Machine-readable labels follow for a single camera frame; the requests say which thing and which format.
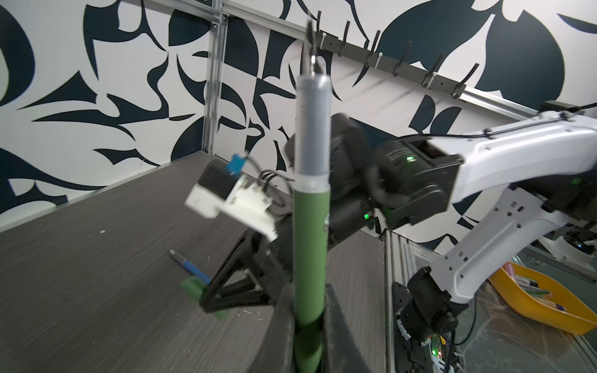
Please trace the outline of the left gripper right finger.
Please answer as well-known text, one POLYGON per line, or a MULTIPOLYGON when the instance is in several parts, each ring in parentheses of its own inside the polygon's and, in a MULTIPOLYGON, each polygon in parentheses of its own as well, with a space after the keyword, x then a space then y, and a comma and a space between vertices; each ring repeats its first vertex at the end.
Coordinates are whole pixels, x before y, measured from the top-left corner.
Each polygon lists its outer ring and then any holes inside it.
POLYGON ((332 285, 326 284, 325 291, 322 372, 370 372, 332 285))

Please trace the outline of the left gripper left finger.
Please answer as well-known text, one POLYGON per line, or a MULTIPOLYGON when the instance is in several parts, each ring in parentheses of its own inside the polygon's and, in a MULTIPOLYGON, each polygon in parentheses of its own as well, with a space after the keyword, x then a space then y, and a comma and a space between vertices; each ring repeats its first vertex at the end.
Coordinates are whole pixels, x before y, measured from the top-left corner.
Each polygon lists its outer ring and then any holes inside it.
POLYGON ((263 343, 248 372, 294 372, 294 284, 286 284, 275 306, 263 343))

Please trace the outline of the dark green pen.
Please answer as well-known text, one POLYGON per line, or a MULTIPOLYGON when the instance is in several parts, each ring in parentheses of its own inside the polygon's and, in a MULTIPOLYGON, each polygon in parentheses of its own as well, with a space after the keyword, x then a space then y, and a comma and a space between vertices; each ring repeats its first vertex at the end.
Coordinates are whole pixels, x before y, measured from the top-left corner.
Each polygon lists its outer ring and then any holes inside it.
POLYGON ((331 206, 331 78, 317 60, 317 35, 306 24, 296 87, 293 192, 294 355, 299 372, 316 372, 323 354, 326 252, 331 206))

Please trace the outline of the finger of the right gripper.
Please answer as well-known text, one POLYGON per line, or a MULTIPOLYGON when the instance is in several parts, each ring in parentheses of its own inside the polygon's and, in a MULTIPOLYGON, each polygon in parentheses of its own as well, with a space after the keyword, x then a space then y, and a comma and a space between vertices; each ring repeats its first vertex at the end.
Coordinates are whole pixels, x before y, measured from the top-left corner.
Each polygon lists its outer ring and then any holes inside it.
POLYGON ((262 290, 256 290, 256 286, 251 279, 230 285, 213 280, 200 298, 200 306, 205 312, 213 313, 241 307, 270 306, 278 301, 280 284, 266 282, 262 290))

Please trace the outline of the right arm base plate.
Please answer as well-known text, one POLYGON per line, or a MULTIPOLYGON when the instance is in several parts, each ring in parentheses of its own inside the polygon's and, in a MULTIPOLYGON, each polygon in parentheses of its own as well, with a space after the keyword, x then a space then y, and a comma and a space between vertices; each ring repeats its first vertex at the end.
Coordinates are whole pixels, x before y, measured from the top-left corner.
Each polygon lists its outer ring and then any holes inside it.
POLYGON ((393 282, 392 303, 394 362, 396 372, 433 372, 429 337, 433 328, 428 321, 436 301, 432 293, 419 285, 412 292, 407 286, 393 282))

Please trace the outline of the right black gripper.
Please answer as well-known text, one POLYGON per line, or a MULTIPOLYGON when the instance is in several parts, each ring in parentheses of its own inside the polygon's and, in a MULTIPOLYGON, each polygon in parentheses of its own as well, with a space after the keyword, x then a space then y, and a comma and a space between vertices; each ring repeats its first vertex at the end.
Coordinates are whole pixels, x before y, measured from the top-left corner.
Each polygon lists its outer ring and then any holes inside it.
MULTIPOLYGON (((373 214, 373 202, 365 181, 365 167, 370 148, 362 128, 343 113, 331 118, 331 206, 327 249, 341 242, 367 225, 367 215, 373 214)), ((224 264, 211 280, 225 281, 227 285, 236 272, 247 271, 244 279, 251 279, 261 290, 258 279, 261 266, 255 260, 261 243, 261 265, 264 273, 292 274, 292 208, 287 197, 274 199, 269 208, 275 215, 278 238, 271 243, 261 234, 247 230, 239 238, 224 264)))

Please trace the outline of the dark green pen cap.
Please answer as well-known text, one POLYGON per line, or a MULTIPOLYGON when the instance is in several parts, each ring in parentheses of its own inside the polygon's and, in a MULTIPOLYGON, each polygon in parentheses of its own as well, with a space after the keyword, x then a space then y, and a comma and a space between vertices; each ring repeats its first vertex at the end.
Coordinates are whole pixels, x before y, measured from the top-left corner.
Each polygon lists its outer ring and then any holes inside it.
POLYGON ((201 297, 208 290, 207 284, 197 277, 189 277, 180 283, 180 290, 192 301, 195 301, 200 309, 206 314, 211 314, 214 317, 223 320, 225 319, 229 311, 228 310, 216 310, 206 311, 201 305, 201 297))

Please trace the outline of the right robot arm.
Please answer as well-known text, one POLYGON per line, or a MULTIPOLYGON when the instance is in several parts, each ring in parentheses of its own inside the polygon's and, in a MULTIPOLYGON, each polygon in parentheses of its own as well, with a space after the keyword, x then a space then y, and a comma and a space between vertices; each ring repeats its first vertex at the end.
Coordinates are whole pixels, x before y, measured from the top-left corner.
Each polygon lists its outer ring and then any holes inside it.
POLYGON ((416 225, 449 206, 502 188, 494 209, 441 260, 408 283, 411 299, 398 325, 420 343, 454 330, 481 284, 525 245, 572 220, 593 220, 596 209, 596 121, 578 107, 547 102, 527 121, 465 135, 408 135, 368 146, 360 126, 343 113, 307 123, 288 145, 295 164, 293 211, 275 217, 262 185, 249 182, 239 161, 210 163, 186 199, 207 219, 219 214, 260 238, 283 274, 250 265, 261 292, 211 283, 208 312, 274 301, 277 284, 295 286, 295 316, 315 326, 323 315, 324 260, 329 249, 381 211, 391 230, 416 225))

